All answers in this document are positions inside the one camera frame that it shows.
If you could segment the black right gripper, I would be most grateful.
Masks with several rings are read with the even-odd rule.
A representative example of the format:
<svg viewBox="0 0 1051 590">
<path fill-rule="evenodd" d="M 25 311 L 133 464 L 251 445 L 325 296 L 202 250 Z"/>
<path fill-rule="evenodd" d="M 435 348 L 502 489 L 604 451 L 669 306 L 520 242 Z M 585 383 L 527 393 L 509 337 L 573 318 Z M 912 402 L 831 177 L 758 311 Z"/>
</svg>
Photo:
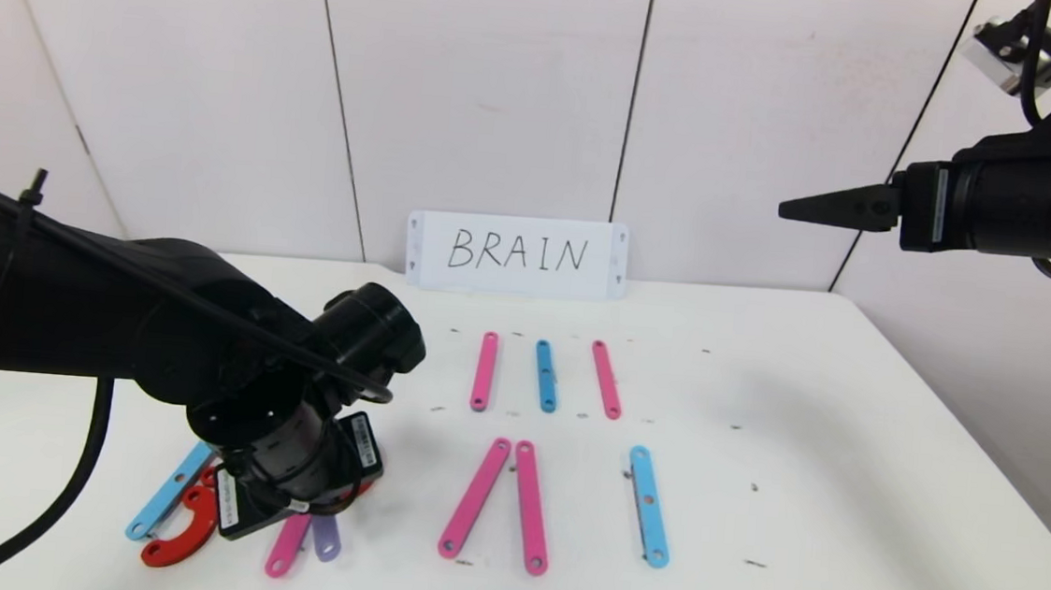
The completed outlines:
<svg viewBox="0 0 1051 590">
<path fill-rule="evenodd" d="M 781 220 L 882 233 L 908 252 L 1051 259 L 1051 158 L 925 162 L 884 183 L 794 198 Z"/>
</svg>

